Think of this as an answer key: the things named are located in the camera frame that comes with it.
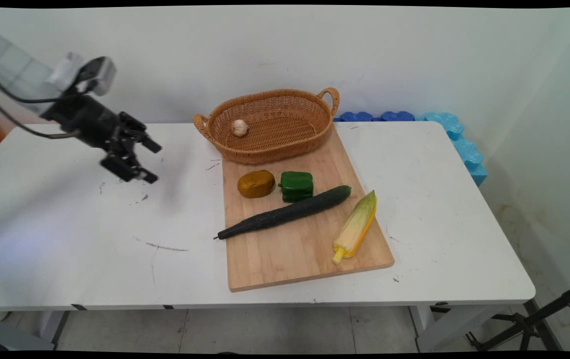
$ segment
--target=green bell pepper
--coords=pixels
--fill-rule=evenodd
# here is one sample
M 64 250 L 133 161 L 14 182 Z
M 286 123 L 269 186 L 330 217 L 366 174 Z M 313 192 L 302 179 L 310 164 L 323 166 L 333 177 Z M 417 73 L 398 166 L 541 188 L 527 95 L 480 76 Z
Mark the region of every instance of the green bell pepper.
M 283 192 L 283 202 L 298 202 L 314 195 L 314 178 L 307 172 L 283 172 L 278 186 Z

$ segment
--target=tiled floor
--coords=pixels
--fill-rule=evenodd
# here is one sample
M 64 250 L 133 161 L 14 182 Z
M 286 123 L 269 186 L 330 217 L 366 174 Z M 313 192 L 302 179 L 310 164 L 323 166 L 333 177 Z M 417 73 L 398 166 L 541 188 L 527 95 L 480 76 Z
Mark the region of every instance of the tiled floor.
M 526 313 L 523 306 L 513 311 Z M 30 331 L 33 312 L 4 320 Z M 474 330 L 483 341 L 507 328 L 490 320 Z M 407 307 L 309 307 L 70 312 L 57 350 L 148 353 L 351 354 L 416 353 Z M 496 348 L 517 350 L 519 337 Z M 531 339 L 531 350 L 544 350 Z M 460 337 L 441 352 L 472 352 Z

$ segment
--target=wooden cutting board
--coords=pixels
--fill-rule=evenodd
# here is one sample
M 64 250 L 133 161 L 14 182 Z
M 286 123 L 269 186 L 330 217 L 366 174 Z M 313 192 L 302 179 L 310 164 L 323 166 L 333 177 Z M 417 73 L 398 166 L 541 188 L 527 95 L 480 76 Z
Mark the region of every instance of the wooden cutting board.
M 365 193 L 351 166 L 335 128 L 318 149 L 282 161 L 244 165 L 223 159 L 225 226 L 231 227 L 255 214 L 287 206 L 278 186 L 262 198 L 244 198 L 237 190 L 238 179 L 251 171 L 267 170 L 280 182 L 285 171 L 309 172 L 314 177 L 314 195 L 336 186 L 351 186 L 351 196 L 321 213 L 269 229 L 257 230 L 226 239 L 227 277 L 231 291 L 245 291 L 332 277 L 358 271 L 387 268 L 394 259 L 378 220 L 374 220 L 358 252 L 331 262 L 333 239 Z

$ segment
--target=table leg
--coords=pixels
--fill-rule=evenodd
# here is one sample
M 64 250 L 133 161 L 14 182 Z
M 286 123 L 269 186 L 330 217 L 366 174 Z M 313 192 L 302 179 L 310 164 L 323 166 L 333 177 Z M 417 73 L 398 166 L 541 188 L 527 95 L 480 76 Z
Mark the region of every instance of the table leg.
M 435 323 L 431 307 L 428 305 L 412 305 L 409 308 L 411 309 L 411 317 L 415 324 L 415 331 L 417 331 L 417 334 L 420 336 L 424 330 Z
M 470 332 L 478 325 L 489 320 L 492 316 L 499 313 L 504 306 L 501 305 L 459 305 L 444 314 L 442 318 L 428 325 L 422 333 L 418 333 L 415 343 L 417 349 L 421 353 L 433 352 L 450 343 L 452 340 L 463 336 L 466 332 Z M 426 313 L 424 310 L 412 310 L 418 315 Z M 415 318 L 415 327 L 417 329 L 418 322 L 429 323 L 428 320 Z
M 0 345 L 8 350 L 53 350 L 52 339 L 63 313 L 64 311 L 40 312 L 39 328 L 34 335 L 0 322 Z

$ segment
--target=blue foam block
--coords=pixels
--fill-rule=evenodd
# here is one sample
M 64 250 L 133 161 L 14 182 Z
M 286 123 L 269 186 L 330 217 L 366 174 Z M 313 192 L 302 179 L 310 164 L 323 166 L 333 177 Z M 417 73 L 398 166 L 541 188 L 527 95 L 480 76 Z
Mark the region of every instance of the blue foam block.
M 374 117 L 367 112 L 358 112 L 357 114 L 345 112 L 340 116 L 340 119 L 346 122 L 367 122 L 373 120 Z
M 433 121 L 437 122 L 446 131 L 446 134 L 449 135 L 449 138 L 452 141 L 456 141 L 462 135 L 464 131 L 464 126 L 458 123 L 458 116 L 454 114 L 447 114 L 446 112 L 429 112 L 424 116 L 416 119 L 417 121 Z
M 476 186 L 478 186 L 478 187 L 482 184 L 482 182 L 488 176 L 488 173 L 486 173 L 486 170 L 485 170 L 484 166 L 482 166 L 482 165 L 477 166 L 475 170 L 469 171 L 469 173 L 471 173 L 471 177 L 473 178 L 473 181 L 475 181 Z
M 387 111 L 383 113 L 380 118 L 381 121 L 415 121 L 415 117 L 406 111 L 400 111 L 398 113 Z
M 457 141 L 453 141 L 453 145 L 458 151 L 464 165 L 467 166 L 467 170 L 469 170 L 469 172 L 478 168 L 484 160 L 482 154 L 476 150 L 476 144 L 467 140 L 462 135 L 460 135 L 460 138 Z

